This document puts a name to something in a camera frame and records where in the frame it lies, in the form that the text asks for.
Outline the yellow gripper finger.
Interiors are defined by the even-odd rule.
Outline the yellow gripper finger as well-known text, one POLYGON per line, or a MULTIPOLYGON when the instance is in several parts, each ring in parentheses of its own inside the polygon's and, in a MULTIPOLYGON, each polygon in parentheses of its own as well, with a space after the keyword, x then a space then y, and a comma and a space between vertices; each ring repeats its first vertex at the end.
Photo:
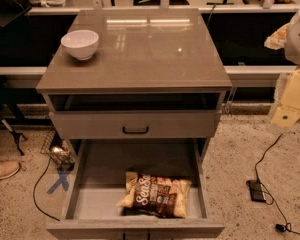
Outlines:
POLYGON ((279 76, 268 119, 273 133, 287 131, 300 119, 300 66, 279 76))
POLYGON ((289 24, 284 24, 268 36, 264 42, 264 46, 272 50, 283 49, 285 47, 288 26, 289 24))

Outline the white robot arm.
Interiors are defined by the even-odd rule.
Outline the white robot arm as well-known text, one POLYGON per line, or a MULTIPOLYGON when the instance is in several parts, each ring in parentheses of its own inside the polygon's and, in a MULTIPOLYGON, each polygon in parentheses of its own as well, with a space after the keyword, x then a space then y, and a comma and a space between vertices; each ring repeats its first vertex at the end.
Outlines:
POLYGON ((300 119, 300 10, 271 34, 264 46, 273 50, 283 48, 285 58, 296 65, 293 72, 279 76, 269 111, 270 124, 286 130, 300 119))

